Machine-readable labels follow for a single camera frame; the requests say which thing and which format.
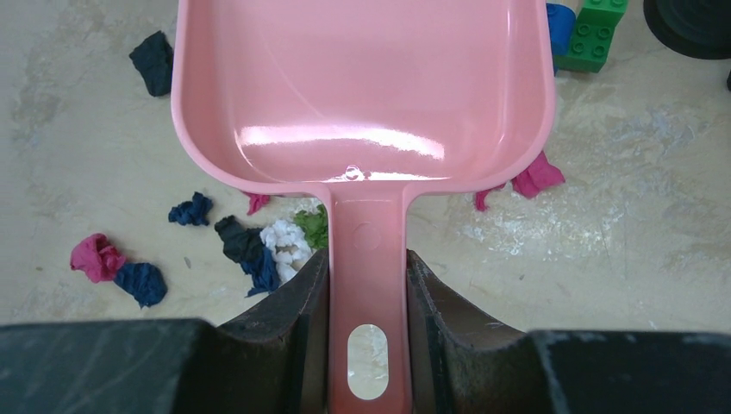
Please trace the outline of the round magenta paper ball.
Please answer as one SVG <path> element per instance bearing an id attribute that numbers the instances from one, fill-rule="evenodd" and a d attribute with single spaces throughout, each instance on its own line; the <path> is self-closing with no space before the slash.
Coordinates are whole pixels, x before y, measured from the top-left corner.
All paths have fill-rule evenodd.
<path id="1" fill-rule="evenodd" d="M 126 256 L 105 234 L 95 233 L 73 248 L 69 266 L 83 272 L 92 283 L 99 283 L 112 281 L 126 261 Z"/>

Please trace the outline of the green duplo block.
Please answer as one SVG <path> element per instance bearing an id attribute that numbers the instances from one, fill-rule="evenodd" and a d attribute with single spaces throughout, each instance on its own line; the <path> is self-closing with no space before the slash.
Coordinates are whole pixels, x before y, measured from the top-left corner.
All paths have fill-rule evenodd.
<path id="1" fill-rule="evenodd" d="M 615 29 L 628 1 L 583 1 L 572 24 L 565 52 L 556 53 L 556 69 L 599 73 L 609 57 Z"/>

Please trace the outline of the small blue paper scrap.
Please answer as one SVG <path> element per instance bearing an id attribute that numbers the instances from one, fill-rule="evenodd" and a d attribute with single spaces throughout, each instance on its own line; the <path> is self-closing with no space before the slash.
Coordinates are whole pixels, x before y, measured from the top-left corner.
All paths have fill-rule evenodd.
<path id="1" fill-rule="evenodd" d="M 167 219 L 169 223 L 177 223 L 181 226 L 208 226 L 208 213 L 212 208 L 212 199 L 199 191 L 195 191 L 191 200 L 173 206 L 168 213 Z"/>

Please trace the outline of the pink paper scrap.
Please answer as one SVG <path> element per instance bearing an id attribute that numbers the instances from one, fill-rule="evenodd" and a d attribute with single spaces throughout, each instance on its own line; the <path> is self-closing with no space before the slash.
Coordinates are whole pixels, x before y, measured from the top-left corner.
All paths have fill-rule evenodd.
<path id="1" fill-rule="evenodd" d="M 565 183 L 560 169 L 551 164 L 544 151 L 522 172 L 510 180 L 513 191 L 525 198 L 535 198 L 546 189 Z"/>

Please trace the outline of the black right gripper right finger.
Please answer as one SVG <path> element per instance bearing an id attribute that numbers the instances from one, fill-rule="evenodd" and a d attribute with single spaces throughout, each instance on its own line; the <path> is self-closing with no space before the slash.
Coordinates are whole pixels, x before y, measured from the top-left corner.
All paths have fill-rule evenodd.
<path id="1" fill-rule="evenodd" d="M 480 310 L 407 254 L 418 413 L 727 413 L 730 338 L 538 329 Z"/>

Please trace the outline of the magenta paper scrap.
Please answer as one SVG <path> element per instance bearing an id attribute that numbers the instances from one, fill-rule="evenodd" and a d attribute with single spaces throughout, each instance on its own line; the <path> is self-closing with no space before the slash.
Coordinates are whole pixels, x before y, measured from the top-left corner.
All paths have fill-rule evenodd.
<path id="1" fill-rule="evenodd" d="M 271 197 L 269 195 L 256 194 L 246 191 L 244 191 L 244 194 L 248 197 L 248 216 L 256 214 L 262 208 L 266 207 L 271 201 Z"/>

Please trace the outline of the blue duplo block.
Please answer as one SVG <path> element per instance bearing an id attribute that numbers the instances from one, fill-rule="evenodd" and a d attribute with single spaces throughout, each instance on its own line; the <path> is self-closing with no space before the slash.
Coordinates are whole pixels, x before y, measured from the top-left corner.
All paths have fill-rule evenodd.
<path id="1" fill-rule="evenodd" d="M 547 21 L 554 59 L 566 56 L 578 14 L 578 1 L 547 1 Z"/>

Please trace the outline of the white paper scrap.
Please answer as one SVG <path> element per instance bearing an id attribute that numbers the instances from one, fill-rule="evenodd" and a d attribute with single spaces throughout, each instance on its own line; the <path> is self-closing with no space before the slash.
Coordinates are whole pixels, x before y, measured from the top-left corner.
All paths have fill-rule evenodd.
<path id="1" fill-rule="evenodd" d="M 296 265 L 302 265 L 313 254 L 303 229 L 289 220 L 277 220 L 264 227 L 259 237 L 272 253 L 282 284 L 292 280 L 298 272 Z"/>

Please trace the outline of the dark blue paper scrap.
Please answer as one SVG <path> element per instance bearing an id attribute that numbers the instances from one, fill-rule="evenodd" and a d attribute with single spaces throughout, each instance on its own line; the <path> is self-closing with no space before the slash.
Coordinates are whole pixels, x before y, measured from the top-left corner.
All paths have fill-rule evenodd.
<path id="1" fill-rule="evenodd" d="M 161 271 L 151 263 L 126 263 L 114 282 L 131 295 L 140 308 L 159 304 L 168 292 Z"/>

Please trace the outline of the green paper scrap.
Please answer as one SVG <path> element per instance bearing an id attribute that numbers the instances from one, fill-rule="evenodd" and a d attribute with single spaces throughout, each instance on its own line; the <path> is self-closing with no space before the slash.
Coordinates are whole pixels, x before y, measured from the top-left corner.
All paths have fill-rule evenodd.
<path id="1" fill-rule="evenodd" d="M 316 211 L 298 211 L 294 223 L 303 230 L 304 239 L 313 250 L 328 247 L 328 216 L 322 204 Z"/>

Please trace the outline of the pink dustpan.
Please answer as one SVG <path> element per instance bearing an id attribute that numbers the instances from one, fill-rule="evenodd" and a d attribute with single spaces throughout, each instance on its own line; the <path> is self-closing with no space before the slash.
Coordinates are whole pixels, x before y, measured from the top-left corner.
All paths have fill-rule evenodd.
<path id="1" fill-rule="evenodd" d="M 328 212 L 328 411 L 409 413 L 406 212 L 505 183 L 555 114 L 542 1 L 182 1 L 171 110 L 211 177 Z"/>

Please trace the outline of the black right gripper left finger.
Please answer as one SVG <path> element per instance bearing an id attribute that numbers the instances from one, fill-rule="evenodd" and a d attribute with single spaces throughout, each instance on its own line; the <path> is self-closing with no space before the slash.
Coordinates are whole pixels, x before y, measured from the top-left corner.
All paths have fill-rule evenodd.
<path id="1" fill-rule="evenodd" d="M 4 413 L 323 413 L 328 254 L 234 319 L 1 329 Z"/>

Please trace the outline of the black microphone stand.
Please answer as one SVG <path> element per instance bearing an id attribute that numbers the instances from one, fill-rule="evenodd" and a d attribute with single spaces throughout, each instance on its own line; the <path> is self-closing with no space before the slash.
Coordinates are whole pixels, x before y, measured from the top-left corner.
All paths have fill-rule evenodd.
<path id="1" fill-rule="evenodd" d="M 672 51 L 698 60 L 730 58 L 730 0 L 645 0 L 643 13 Z"/>

